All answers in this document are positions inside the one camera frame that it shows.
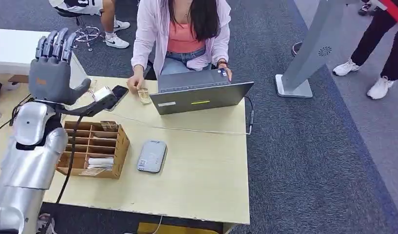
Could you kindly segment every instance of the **bracelet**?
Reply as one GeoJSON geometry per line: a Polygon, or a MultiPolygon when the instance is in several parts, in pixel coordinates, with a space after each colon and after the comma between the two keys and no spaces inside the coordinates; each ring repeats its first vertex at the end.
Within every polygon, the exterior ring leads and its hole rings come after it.
{"type": "Polygon", "coordinates": [[[227,61],[221,60],[221,61],[219,61],[219,62],[216,64],[216,67],[219,67],[219,65],[221,65],[221,64],[225,64],[226,66],[228,66],[228,62],[227,62],[227,61]]]}

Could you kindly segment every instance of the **laptop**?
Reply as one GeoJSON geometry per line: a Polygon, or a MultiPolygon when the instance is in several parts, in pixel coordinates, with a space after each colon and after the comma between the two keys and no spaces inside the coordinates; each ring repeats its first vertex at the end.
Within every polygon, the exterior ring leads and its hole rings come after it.
{"type": "Polygon", "coordinates": [[[238,105],[253,85],[231,84],[223,69],[163,75],[159,93],[150,98],[159,114],[167,115],[238,105]]]}

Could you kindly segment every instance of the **light wood tabletop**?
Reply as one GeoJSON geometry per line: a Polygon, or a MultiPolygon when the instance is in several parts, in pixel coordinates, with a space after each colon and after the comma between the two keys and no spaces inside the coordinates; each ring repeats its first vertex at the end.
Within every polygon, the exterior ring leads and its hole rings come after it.
{"type": "MultiPolygon", "coordinates": [[[[93,79],[97,80],[95,89],[126,86],[126,79],[122,78],[93,79]]],[[[146,81],[145,86],[150,93],[157,92],[155,81],[146,81]]],[[[26,85],[23,85],[18,91],[1,95],[3,117],[0,124],[10,118],[10,111],[26,94],[26,85]]],[[[91,101],[90,95],[85,94],[74,107],[91,101]]],[[[155,128],[245,133],[244,101],[233,107],[160,116],[153,104],[143,105],[136,95],[129,93],[113,112],[103,111],[83,119],[102,120],[120,123],[130,139],[121,177],[114,180],[72,176],[61,199],[62,204],[232,225],[250,223],[246,135],[155,128]],[[140,172],[136,167],[141,147],[149,139],[162,140],[168,146],[158,174],[140,172]]],[[[9,127],[0,131],[0,159],[9,135],[9,127]]],[[[56,201],[64,179],[65,176],[56,172],[44,201],[56,201]]]]}

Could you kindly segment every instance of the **robotic arm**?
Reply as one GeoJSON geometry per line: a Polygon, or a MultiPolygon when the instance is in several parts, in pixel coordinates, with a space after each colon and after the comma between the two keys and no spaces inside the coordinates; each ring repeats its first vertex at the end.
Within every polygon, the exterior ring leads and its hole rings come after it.
{"type": "Polygon", "coordinates": [[[87,78],[76,89],[69,86],[76,34],[66,39],[67,32],[64,28],[42,37],[31,62],[28,88],[34,100],[21,106],[1,163],[0,234],[36,233],[44,193],[68,141],[61,114],[92,117],[116,101],[109,94],[90,105],[65,109],[64,105],[74,104],[91,83],[87,78]]]}

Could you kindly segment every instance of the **wooden box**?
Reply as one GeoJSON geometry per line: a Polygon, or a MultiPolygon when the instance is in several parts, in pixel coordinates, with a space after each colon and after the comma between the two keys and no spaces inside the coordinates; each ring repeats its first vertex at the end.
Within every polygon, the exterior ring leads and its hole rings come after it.
{"type": "MultiPolygon", "coordinates": [[[[68,134],[68,144],[57,164],[57,171],[67,175],[72,149],[75,121],[66,121],[64,129],[68,134]]],[[[76,133],[71,176],[119,179],[126,159],[130,141],[121,125],[114,132],[105,131],[101,123],[81,122],[76,133]],[[111,170],[87,169],[89,158],[112,157],[114,164],[111,170]]]]}

